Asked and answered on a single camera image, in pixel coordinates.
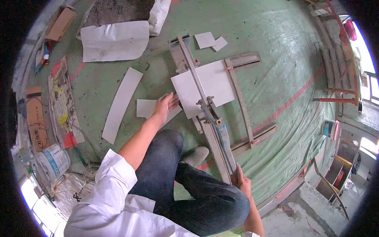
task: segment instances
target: jeans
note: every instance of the jeans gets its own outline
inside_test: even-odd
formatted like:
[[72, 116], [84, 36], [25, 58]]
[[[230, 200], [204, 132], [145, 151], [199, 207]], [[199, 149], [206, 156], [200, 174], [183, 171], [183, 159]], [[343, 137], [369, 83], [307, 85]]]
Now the jeans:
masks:
[[[199, 236], [218, 234], [244, 223], [250, 202], [237, 187], [180, 162], [183, 137], [174, 130], [159, 132], [136, 170], [129, 192], [154, 200], [154, 213]], [[193, 200], [174, 200], [174, 180]]]

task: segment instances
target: white shirt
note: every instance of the white shirt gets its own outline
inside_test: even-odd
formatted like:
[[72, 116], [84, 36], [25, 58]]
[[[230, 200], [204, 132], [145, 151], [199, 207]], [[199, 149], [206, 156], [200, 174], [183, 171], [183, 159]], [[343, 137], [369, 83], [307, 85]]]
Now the white shirt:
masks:
[[[136, 174], [113, 150], [109, 149], [105, 155], [95, 182], [92, 192], [74, 207], [64, 229], [65, 236], [197, 236], [154, 214], [155, 201], [128, 194], [137, 182]], [[258, 235], [247, 232], [244, 236]]]

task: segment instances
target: human hand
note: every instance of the human hand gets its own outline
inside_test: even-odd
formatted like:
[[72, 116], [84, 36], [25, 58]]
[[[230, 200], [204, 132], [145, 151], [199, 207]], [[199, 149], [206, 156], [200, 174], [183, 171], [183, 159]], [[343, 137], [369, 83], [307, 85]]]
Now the human hand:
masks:
[[173, 92], [167, 93], [157, 100], [152, 117], [154, 117], [161, 126], [166, 122], [167, 114], [178, 105], [178, 95], [174, 95]]
[[250, 198], [251, 196], [251, 180], [248, 179], [243, 173], [241, 166], [236, 163], [237, 170], [234, 174], [230, 176], [232, 184], [239, 188], [246, 197]]

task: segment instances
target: white plastic bag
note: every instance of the white plastic bag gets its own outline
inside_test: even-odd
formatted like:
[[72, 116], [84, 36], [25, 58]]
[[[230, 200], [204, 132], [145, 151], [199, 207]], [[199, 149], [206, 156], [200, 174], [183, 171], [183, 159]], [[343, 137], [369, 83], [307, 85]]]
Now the white plastic bag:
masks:
[[149, 17], [149, 31], [151, 36], [157, 36], [161, 33], [170, 4], [171, 0], [155, 0], [153, 8], [150, 10]]

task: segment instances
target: forearm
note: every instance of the forearm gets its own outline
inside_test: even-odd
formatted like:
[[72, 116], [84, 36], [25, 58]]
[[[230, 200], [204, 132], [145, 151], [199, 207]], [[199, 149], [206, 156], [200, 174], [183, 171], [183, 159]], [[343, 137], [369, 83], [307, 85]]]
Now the forearm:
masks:
[[250, 201], [250, 212], [246, 218], [244, 224], [244, 231], [250, 231], [256, 233], [257, 235], [264, 237], [264, 230], [261, 217], [258, 213], [257, 207], [255, 206], [254, 199], [252, 196], [249, 197]]
[[134, 170], [137, 170], [141, 164], [147, 148], [160, 126], [156, 117], [152, 115], [118, 151], [118, 154], [124, 157]]

